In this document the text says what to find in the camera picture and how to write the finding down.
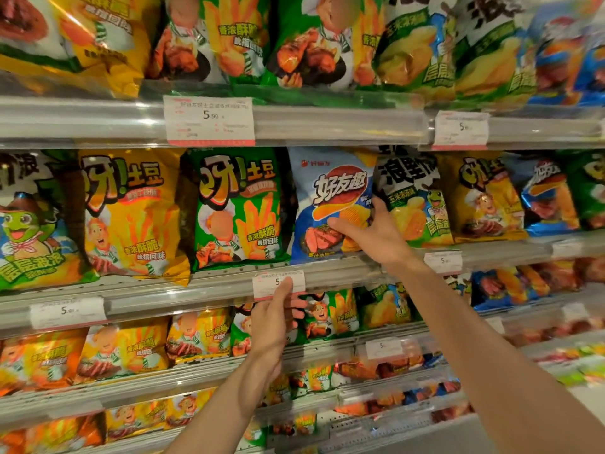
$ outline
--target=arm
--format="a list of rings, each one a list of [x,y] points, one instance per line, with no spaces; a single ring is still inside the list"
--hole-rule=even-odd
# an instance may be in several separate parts
[[[329,225],[403,282],[500,452],[601,452],[601,422],[496,333],[407,246],[380,199],[374,199],[374,207],[369,228],[338,218],[329,219]]]
[[[218,388],[210,401],[178,435],[166,454],[231,454],[235,452],[254,410],[281,372],[287,328],[304,313],[306,301],[291,299],[292,280],[285,279],[271,301],[252,310],[252,350],[244,363]]]

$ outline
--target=left hand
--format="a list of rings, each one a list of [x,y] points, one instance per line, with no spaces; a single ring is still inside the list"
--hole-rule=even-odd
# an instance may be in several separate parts
[[[281,354],[285,347],[285,335],[298,326],[296,319],[303,319],[307,302],[292,297],[293,282],[286,278],[276,288],[270,301],[257,303],[252,310],[252,349],[250,356],[264,363],[270,370],[269,382],[281,373]]]

